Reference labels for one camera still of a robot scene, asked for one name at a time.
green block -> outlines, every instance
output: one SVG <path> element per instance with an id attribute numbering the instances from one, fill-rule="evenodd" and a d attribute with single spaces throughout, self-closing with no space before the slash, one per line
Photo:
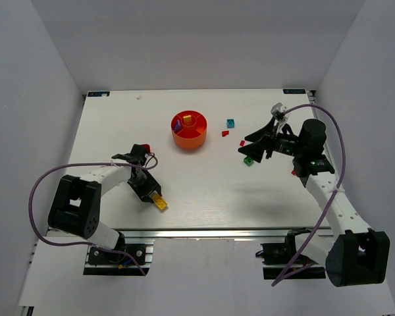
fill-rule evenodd
<path id="1" fill-rule="evenodd" d="M 243 161 L 244 161 L 244 163 L 245 163 L 247 166 L 249 166 L 249 167 L 254 163 L 253 159 L 250 158 L 250 157 L 244 158 Z"/>

wall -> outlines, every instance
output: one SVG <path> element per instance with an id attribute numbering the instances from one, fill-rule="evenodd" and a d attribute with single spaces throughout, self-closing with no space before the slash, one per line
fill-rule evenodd
<path id="1" fill-rule="evenodd" d="M 36 178 L 64 163 L 82 97 L 29 0 L 0 0 L 0 316 L 14 315 L 34 234 L 27 201 Z M 35 200 L 45 232 L 56 178 Z"/>
<path id="2" fill-rule="evenodd" d="M 87 90 L 317 88 L 364 0 L 32 0 Z"/>
<path id="3" fill-rule="evenodd" d="M 395 301 L 395 0 L 366 1 L 319 86 L 317 101 L 343 129 L 350 200 L 373 228 L 390 237 L 387 278 Z M 339 157 L 332 134 L 329 147 Z"/>

robotic arm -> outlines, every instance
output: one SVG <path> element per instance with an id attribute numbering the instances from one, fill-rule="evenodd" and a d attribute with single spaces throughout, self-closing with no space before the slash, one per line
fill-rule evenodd
<path id="1" fill-rule="evenodd" d="M 149 149 L 133 145 L 130 153 L 113 156 L 133 165 L 143 166 Z M 48 225 L 110 250 L 124 250 L 124 236 L 99 221 L 101 197 L 127 182 L 141 201 L 153 203 L 152 195 L 161 195 L 161 186 L 149 171 L 134 167 L 101 167 L 82 176 L 61 178 L 48 216 Z M 109 253 L 117 262 L 119 255 Z"/>
<path id="2" fill-rule="evenodd" d="M 293 156 L 293 165 L 303 186 L 324 209 L 337 182 L 335 171 L 325 155 L 326 126 L 309 119 L 298 136 L 286 123 L 284 108 L 276 104 L 271 121 L 262 129 L 245 137 L 252 144 L 238 149 L 258 163 L 266 151 L 266 159 L 274 151 Z M 314 235 L 302 255 L 323 266 L 335 286 L 382 283 L 390 241 L 384 232 L 375 232 L 357 213 L 345 193 L 336 194 L 327 213 L 334 242 Z M 264 246 L 265 262 L 287 263 L 306 240 L 310 230 L 291 230 L 283 244 Z"/>

gray wall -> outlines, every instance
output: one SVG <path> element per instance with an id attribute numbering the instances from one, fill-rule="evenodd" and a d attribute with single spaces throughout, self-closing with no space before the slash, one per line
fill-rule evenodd
<path id="1" fill-rule="evenodd" d="M 395 301 L 395 0 L 366 1 L 317 101 L 343 129 L 350 200 L 373 228 L 390 237 L 387 277 Z M 336 138 L 329 138 L 329 147 L 340 156 Z"/>
<path id="2" fill-rule="evenodd" d="M 81 110 L 80 92 L 32 3 L 0 0 L 0 315 L 14 315 L 34 245 L 30 188 L 68 159 Z M 43 232 L 55 181 L 35 202 Z"/>
<path id="3" fill-rule="evenodd" d="M 80 90 L 317 88 L 364 0 L 32 0 Z"/>

yellow block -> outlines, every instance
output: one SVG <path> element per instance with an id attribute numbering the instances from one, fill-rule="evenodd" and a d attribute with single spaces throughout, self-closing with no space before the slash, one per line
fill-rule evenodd
<path id="1" fill-rule="evenodd" d="M 152 196 L 152 200 L 155 202 L 155 204 L 159 207 L 160 210 L 163 210 L 164 208 L 166 208 L 168 206 L 166 201 L 159 194 L 154 194 Z"/>
<path id="2" fill-rule="evenodd" d="M 191 115 L 184 115 L 183 120 L 184 120 L 184 124 L 190 125 L 192 123 L 192 116 Z"/>

